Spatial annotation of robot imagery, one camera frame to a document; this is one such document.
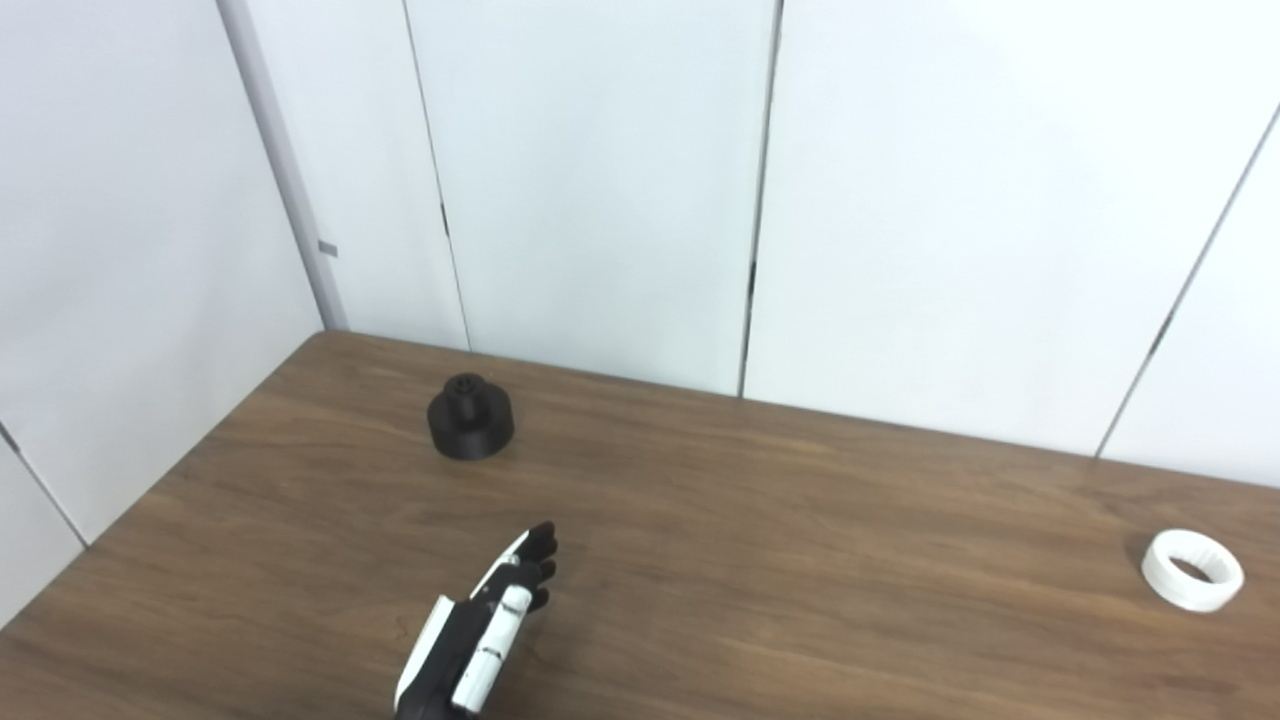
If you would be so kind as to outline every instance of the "white plastic ring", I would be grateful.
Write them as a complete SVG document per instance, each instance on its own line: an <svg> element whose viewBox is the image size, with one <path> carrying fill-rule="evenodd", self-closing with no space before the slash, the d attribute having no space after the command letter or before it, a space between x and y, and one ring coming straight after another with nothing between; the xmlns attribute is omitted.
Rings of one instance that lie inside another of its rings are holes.
<svg viewBox="0 0 1280 720"><path fill-rule="evenodd" d="M1193 565L1208 582L1184 573L1174 560ZM1192 612L1213 612L1244 585L1244 569L1231 551L1192 530L1157 534L1142 560L1142 574L1160 597Z"/></svg>

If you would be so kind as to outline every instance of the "robotic hand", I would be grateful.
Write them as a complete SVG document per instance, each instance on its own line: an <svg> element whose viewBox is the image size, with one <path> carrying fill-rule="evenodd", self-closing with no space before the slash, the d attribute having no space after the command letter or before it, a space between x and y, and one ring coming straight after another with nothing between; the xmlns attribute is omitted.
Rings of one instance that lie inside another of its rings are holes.
<svg viewBox="0 0 1280 720"><path fill-rule="evenodd" d="M556 525L511 543L468 600L435 601L396 688L396 720L472 719L480 714L527 612L547 605L539 587L556 574Z"/></svg>

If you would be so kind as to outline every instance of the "white panel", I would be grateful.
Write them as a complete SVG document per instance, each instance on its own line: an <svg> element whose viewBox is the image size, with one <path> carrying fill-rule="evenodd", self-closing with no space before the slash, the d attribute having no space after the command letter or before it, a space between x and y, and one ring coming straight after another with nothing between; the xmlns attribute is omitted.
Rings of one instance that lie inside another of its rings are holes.
<svg viewBox="0 0 1280 720"><path fill-rule="evenodd" d="M0 441L0 628L79 551L58 509Z"/></svg>
<svg viewBox="0 0 1280 720"><path fill-rule="evenodd" d="M1093 454L1277 37L1280 3L788 1L746 395Z"/></svg>
<svg viewBox="0 0 1280 720"><path fill-rule="evenodd" d="M319 329L212 1L0 4L0 413L99 536Z"/></svg>
<svg viewBox="0 0 1280 720"><path fill-rule="evenodd" d="M476 351L737 387L771 0L410 0Z"/></svg>
<svg viewBox="0 0 1280 720"><path fill-rule="evenodd" d="M223 5L337 327L465 350L401 0Z"/></svg>
<svg viewBox="0 0 1280 720"><path fill-rule="evenodd" d="M1274 129L1103 451L1280 487L1280 133Z"/></svg>

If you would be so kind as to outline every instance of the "black knob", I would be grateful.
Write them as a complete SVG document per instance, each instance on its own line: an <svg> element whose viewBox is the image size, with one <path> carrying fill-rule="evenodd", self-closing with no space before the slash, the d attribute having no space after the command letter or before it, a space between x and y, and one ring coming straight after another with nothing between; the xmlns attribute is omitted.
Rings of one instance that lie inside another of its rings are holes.
<svg viewBox="0 0 1280 720"><path fill-rule="evenodd" d="M445 457L484 460L511 442L511 397L475 373L453 375L426 406L431 442Z"/></svg>

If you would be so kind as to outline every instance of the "wooden table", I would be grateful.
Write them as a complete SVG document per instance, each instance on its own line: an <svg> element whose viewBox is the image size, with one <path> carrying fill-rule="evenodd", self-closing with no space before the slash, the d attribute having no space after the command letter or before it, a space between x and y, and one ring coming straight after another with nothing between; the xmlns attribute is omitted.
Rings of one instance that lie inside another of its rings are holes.
<svg viewBox="0 0 1280 720"><path fill-rule="evenodd" d="M517 430L431 448L444 379ZM0 633L0 716L387 719L436 594L554 519L485 717L1280 717L1280 492L317 336ZM1155 596L1151 536L1248 573Z"/></svg>

